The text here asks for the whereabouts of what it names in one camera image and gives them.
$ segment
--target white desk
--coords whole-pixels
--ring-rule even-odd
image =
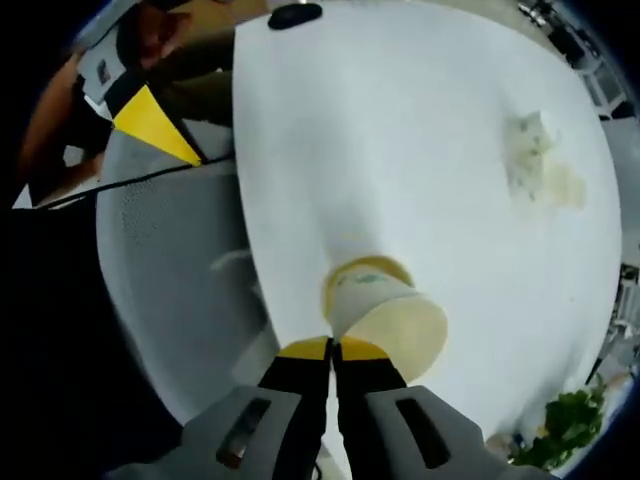
[[[322,19],[240,26],[235,139],[258,276],[282,345],[328,334],[321,283],[386,254],[449,317],[424,384],[485,436],[585,380],[620,261],[611,156],[580,79],[524,36],[465,12],[323,3]],[[505,122],[543,110],[582,211],[515,205]],[[343,466],[329,405],[324,441]]]

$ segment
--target yellow triangle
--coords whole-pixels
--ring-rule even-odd
[[[145,85],[113,120],[115,127],[192,165],[202,163]]]

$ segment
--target green plant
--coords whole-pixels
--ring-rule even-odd
[[[575,449],[589,445],[602,428],[606,385],[599,376],[597,381],[590,392],[562,393],[557,400],[547,403],[544,436],[536,438],[530,447],[520,449],[513,464],[552,470],[563,465]]]

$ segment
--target person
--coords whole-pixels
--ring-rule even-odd
[[[146,3],[137,14],[140,62],[150,71],[181,44],[190,17]],[[34,175],[47,170],[52,145],[64,144],[70,133],[78,136],[70,124],[83,123],[74,118],[82,101],[76,90],[80,58],[71,55],[40,96],[19,148],[7,208]],[[176,58],[172,62],[179,64]],[[167,91],[171,72],[158,73]],[[92,144],[94,156],[71,177],[99,170],[106,143],[96,141],[104,133],[99,130],[85,126],[79,135]],[[181,425],[132,358],[103,282],[95,197],[57,210],[9,210],[6,218],[11,319],[3,333],[9,399],[4,431],[20,475],[61,471],[95,478],[175,447]]]

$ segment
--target white tabletop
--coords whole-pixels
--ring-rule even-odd
[[[322,6],[315,22],[273,32],[263,17],[236,35],[238,174],[276,335],[328,334],[328,270],[389,255],[449,318],[416,383],[485,436],[508,429],[584,382],[613,305],[620,208],[589,96],[560,59],[487,19],[419,2]],[[554,158],[586,183],[583,210],[511,200],[505,123],[539,110],[561,129]],[[335,419],[327,428],[340,457]]]

